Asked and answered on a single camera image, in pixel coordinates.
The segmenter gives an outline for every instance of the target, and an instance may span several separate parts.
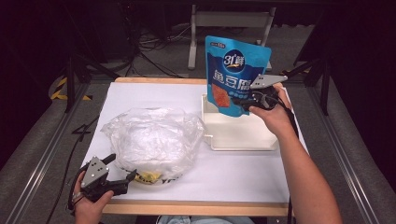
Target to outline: white table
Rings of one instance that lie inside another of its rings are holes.
[[[103,125],[132,107],[179,107],[201,116],[204,79],[119,78],[111,83],[84,163],[111,154]],[[126,176],[111,162],[108,180]],[[286,216],[289,191],[279,150],[214,151],[203,142],[191,170],[160,186],[133,182],[105,207],[110,214]]]

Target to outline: white paper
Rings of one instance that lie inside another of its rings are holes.
[[[103,125],[132,107],[177,107],[201,117],[206,85],[111,83],[84,163],[92,156],[104,159],[112,152]],[[108,180],[127,175],[114,162]],[[115,199],[287,203],[289,191],[279,150],[214,151],[203,141],[191,170],[160,186],[133,182],[128,193]]]

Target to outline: equipment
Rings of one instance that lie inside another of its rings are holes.
[[[78,176],[86,171],[84,178],[81,182],[81,192],[84,196],[92,202],[98,201],[104,193],[109,190],[113,190],[114,196],[126,194],[128,192],[128,184],[134,180],[136,176],[136,170],[131,172],[123,180],[108,181],[107,165],[116,159],[116,154],[111,154],[103,160],[99,160],[97,157],[93,157],[91,161],[85,164],[78,170],[78,173],[71,186],[69,198],[67,202],[67,208],[74,214],[75,206],[73,204],[73,191],[78,180]]]
[[[273,85],[277,82],[282,82],[287,79],[287,77],[280,76],[258,75],[250,85],[253,99],[242,100],[238,98],[232,98],[233,103],[235,105],[241,105],[245,111],[248,111],[251,106],[257,106],[264,110],[272,110],[276,105],[281,105],[288,114],[291,126],[298,137],[299,134],[294,114],[289,108],[285,106],[282,99],[278,97],[277,92],[273,87]]]

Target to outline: snack bag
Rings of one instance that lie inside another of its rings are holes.
[[[210,35],[205,39],[205,49],[207,101],[224,115],[248,114],[242,106],[233,104],[231,98],[251,97],[250,84],[265,72],[271,50]]]

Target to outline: clear plastic bag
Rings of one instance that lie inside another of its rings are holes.
[[[164,184],[193,166],[204,130],[197,116],[182,109],[132,108],[101,132],[111,141],[116,166],[129,172],[136,169],[139,182]]]

